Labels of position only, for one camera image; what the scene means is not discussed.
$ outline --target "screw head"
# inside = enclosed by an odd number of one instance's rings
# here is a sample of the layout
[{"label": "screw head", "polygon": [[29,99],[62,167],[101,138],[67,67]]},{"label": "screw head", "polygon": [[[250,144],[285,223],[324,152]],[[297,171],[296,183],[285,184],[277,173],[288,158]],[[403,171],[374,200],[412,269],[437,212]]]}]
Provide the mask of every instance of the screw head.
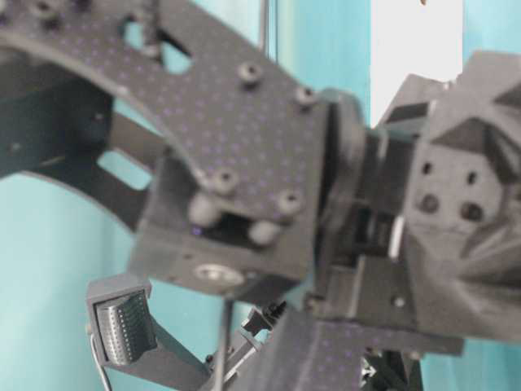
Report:
[{"label": "screw head", "polygon": [[304,196],[299,191],[282,191],[277,198],[277,207],[284,217],[295,216],[304,207]]},{"label": "screw head", "polygon": [[309,87],[298,86],[295,91],[295,100],[303,109],[309,109],[318,102],[318,97]]},{"label": "screw head", "polygon": [[58,21],[58,8],[49,0],[37,0],[31,2],[29,11],[38,18],[45,26],[51,26]]},{"label": "screw head", "polygon": [[239,77],[245,86],[256,86],[264,76],[262,68],[252,62],[247,61],[239,65]]},{"label": "screw head", "polygon": [[248,229],[248,238],[257,246],[267,247],[271,245],[282,232],[282,227],[274,222],[259,220]]},{"label": "screw head", "polygon": [[239,176],[232,169],[218,169],[212,176],[212,189],[221,196],[230,196],[239,184]]},{"label": "screw head", "polygon": [[198,192],[188,205],[188,220],[203,228],[215,226],[222,217],[222,211],[213,200],[202,191]]},{"label": "screw head", "polygon": [[394,296],[394,297],[391,299],[391,303],[392,303],[396,308],[403,308],[403,307],[405,307],[405,298],[402,297],[402,296]]}]

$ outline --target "hole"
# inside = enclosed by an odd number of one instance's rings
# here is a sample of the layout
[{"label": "hole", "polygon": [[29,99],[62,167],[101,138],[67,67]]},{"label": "hole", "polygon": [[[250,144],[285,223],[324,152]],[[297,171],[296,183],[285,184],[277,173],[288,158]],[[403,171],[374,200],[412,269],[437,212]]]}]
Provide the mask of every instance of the hole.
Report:
[{"label": "hole", "polygon": [[470,222],[481,222],[484,218],[483,209],[474,202],[466,202],[462,205],[462,218]]},{"label": "hole", "polygon": [[98,159],[98,165],[135,190],[145,189],[151,181],[147,171],[119,152],[103,153]]},{"label": "hole", "polygon": [[424,213],[435,213],[440,207],[440,201],[435,195],[426,194],[419,206]]},{"label": "hole", "polygon": [[427,162],[425,165],[423,165],[422,172],[424,175],[432,173],[432,164]]},{"label": "hole", "polygon": [[466,182],[469,184],[469,185],[473,185],[475,184],[476,180],[478,179],[478,174],[475,173],[475,172],[471,172],[468,174],[468,176],[466,177]]},{"label": "hole", "polygon": [[[141,25],[128,21],[123,31],[126,42],[135,50],[140,51],[143,44]],[[161,41],[161,58],[164,69],[177,75],[186,72],[191,66],[190,53],[167,33],[159,31],[158,36]]]}]

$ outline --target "gray plastic part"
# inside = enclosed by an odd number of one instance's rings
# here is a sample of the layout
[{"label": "gray plastic part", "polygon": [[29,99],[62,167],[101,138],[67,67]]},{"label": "gray plastic part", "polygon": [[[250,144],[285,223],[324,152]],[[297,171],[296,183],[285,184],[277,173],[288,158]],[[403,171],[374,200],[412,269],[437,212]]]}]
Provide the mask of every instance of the gray plastic part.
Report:
[{"label": "gray plastic part", "polygon": [[[216,169],[241,179],[234,197],[213,194],[219,208],[251,219],[279,220],[270,195],[295,187],[306,199],[303,219],[313,222],[322,176],[325,103],[302,111],[299,84],[257,48],[187,0],[160,2],[162,42],[190,57],[172,74],[122,37],[134,2],[59,4],[60,21],[43,29],[26,1],[10,1],[0,40],[6,46],[56,62],[136,107],[161,132],[199,187]],[[244,88],[240,64],[263,70]]]},{"label": "gray plastic part", "polygon": [[149,297],[150,282],[129,273],[100,279],[89,284],[86,295],[87,310],[99,363],[104,367],[110,367],[180,391],[199,389],[209,378],[208,369],[152,317],[142,319],[142,321],[151,322],[156,346],[153,349],[146,349],[137,361],[127,365],[121,365],[121,362],[115,364],[109,360],[101,337],[103,330],[100,329],[97,307],[103,303],[139,293]]},{"label": "gray plastic part", "polygon": [[229,391],[358,391],[368,348],[460,354],[462,347],[459,339],[322,321],[288,308],[269,343]]}]

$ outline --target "mounting hole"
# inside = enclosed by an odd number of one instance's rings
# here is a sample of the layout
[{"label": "mounting hole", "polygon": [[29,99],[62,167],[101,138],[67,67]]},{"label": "mounting hole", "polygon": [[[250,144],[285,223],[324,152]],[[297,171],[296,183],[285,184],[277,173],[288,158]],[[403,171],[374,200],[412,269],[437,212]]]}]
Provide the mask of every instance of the mounting hole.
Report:
[{"label": "mounting hole", "polygon": [[475,173],[474,171],[472,171],[471,173],[469,173],[467,176],[466,176],[466,182],[472,186],[473,184],[476,183],[476,181],[478,180],[478,174]]},{"label": "mounting hole", "polygon": [[484,218],[483,208],[474,202],[466,202],[462,205],[460,214],[469,222],[481,222]]},{"label": "mounting hole", "polygon": [[422,173],[423,175],[428,175],[432,173],[432,163],[425,163],[422,167]]},{"label": "mounting hole", "polygon": [[424,213],[435,213],[440,208],[440,201],[435,195],[426,194],[420,201],[419,208]]}]

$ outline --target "bolt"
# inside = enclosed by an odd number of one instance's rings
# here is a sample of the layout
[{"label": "bolt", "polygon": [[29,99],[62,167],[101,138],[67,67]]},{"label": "bolt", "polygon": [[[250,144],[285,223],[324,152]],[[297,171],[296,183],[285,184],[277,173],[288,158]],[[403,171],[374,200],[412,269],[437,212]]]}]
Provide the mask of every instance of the bolt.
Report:
[{"label": "bolt", "polygon": [[247,235],[254,244],[266,247],[277,239],[281,231],[282,228],[279,224],[267,220],[260,220],[250,226]]},{"label": "bolt", "polygon": [[435,195],[427,194],[422,198],[419,206],[425,213],[435,213],[440,207],[440,202]]},{"label": "bolt", "polygon": [[462,205],[462,218],[471,222],[480,222],[483,220],[483,210],[473,202],[466,202]]},{"label": "bolt", "polygon": [[240,64],[238,72],[240,79],[246,87],[256,86],[264,74],[261,67],[251,62]]},{"label": "bolt", "polygon": [[295,216],[304,206],[304,197],[298,191],[282,191],[277,198],[278,211],[284,217]]},{"label": "bolt", "polygon": [[47,0],[32,2],[29,11],[42,22],[44,27],[54,27],[58,23],[58,8]]},{"label": "bolt", "polygon": [[396,308],[403,308],[405,307],[405,298],[403,298],[402,296],[394,296],[391,300],[391,303]]},{"label": "bolt", "polygon": [[310,109],[318,101],[317,95],[308,87],[299,86],[295,91],[296,102],[304,109]]},{"label": "bolt", "polygon": [[221,220],[222,211],[212,199],[203,192],[198,192],[188,205],[188,220],[196,226],[209,228]]},{"label": "bolt", "polygon": [[221,196],[230,196],[239,184],[239,176],[231,169],[218,169],[212,176],[212,189]]}]

